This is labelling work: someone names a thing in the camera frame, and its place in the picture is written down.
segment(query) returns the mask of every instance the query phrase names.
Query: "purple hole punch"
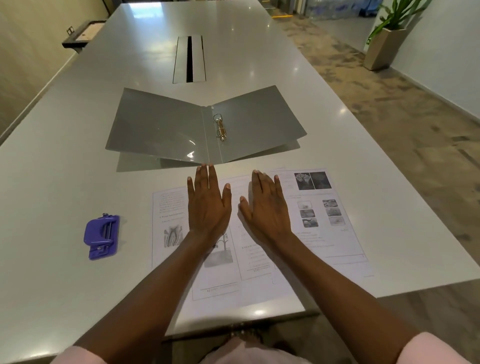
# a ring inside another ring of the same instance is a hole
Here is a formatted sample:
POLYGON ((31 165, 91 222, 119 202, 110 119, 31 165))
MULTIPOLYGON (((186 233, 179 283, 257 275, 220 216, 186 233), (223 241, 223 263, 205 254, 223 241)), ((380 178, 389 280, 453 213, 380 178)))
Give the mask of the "purple hole punch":
POLYGON ((88 222, 84 242, 90 247, 90 260, 106 258, 117 252, 119 222, 120 216, 109 214, 88 222))

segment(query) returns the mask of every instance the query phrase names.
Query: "table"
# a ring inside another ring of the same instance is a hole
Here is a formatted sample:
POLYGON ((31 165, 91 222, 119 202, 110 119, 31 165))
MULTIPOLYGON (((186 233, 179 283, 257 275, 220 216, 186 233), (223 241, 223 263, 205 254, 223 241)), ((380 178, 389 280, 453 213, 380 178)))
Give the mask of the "table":
MULTIPOLYGON (((480 278, 480 268, 256 0, 124 4, 0 147, 0 363, 58 353, 151 269, 152 193, 194 167, 105 149, 124 87, 212 105, 277 85, 307 131, 300 148, 217 166, 328 168, 387 296, 480 278), (206 82, 173 84, 177 37, 202 35, 206 82), (86 223, 121 215, 119 251, 88 260, 86 223)), ((296 296, 168 334, 303 311, 296 296)))

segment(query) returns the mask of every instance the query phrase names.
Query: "printed worksheet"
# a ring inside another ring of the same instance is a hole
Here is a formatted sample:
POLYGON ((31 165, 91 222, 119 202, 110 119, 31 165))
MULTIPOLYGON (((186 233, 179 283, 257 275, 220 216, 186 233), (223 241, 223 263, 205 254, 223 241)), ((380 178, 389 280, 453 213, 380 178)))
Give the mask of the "printed worksheet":
MULTIPOLYGON (((282 182, 292 231, 314 254, 358 282, 373 275, 326 170, 274 170, 282 182)), ((240 196, 252 201, 251 175, 219 181, 232 191, 232 215, 225 233, 203 259, 182 309, 199 317, 294 294, 287 268, 273 263, 245 229, 237 209, 240 196)), ((153 195, 152 269, 189 231, 186 186, 153 195)))

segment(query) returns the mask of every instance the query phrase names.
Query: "printed image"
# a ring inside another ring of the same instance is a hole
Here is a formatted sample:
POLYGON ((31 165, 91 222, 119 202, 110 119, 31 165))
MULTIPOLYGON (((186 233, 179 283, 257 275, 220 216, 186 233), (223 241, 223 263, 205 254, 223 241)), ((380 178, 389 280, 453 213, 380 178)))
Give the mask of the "printed image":
POLYGON ((299 190, 314 190, 315 186, 313 185, 312 178, 309 173, 295 173, 295 179, 297 180, 297 185, 299 190))
POLYGON ((168 230, 164 230, 163 239, 166 248, 179 245, 183 240, 181 225, 170 226, 168 230))
POLYGON ((338 203, 335 200, 323 200, 325 207, 337 207, 338 203))
POLYGON ((345 220, 343 220, 343 217, 341 216, 328 218, 328 219, 330 220, 330 225, 332 226, 345 225, 345 220))
POLYGON ((326 208, 328 216, 342 216, 342 213, 338 207, 326 208))
POLYGON ((316 190, 332 188, 325 172, 311 172, 310 177, 316 190))
POLYGON ((312 208, 312 203, 310 201, 299 201, 297 205, 300 210, 304 210, 306 208, 312 208))
POLYGON ((223 234, 223 236, 218 239, 214 245, 214 249, 222 249, 219 251, 211 252, 204 261, 205 268, 211 268, 216 266, 221 266, 223 264, 233 263, 232 252, 230 248, 227 248, 228 242, 228 233, 223 234))
POLYGON ((318 221, 315 218, 304 218, 302 221, 304 228, 318 228, 318 221))
POLYGON ((315 217, 315 213, 313 210, 300 210, 300 216, 302 216, 302 218, 314 218, 315 217))

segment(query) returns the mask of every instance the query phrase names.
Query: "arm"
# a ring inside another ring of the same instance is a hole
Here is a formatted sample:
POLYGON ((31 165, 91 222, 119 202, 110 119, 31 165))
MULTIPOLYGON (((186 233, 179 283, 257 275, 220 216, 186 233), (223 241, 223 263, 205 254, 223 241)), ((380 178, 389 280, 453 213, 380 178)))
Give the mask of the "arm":
POLYGON ((253 209, 240 211, 252 233, 295 273, 360 364, 394 364, 419 332, 313 254, 290 229, 278 176, 252 174, 253 209))
POLYGON ((209 176, 205 165, 198 167, 195 188, 190 177, 187 187, 190 231, 185 239, 76 346, 109 364, 152 360, 190 279, 230 220, 230 185, 222 198, 213 166, 209 176))

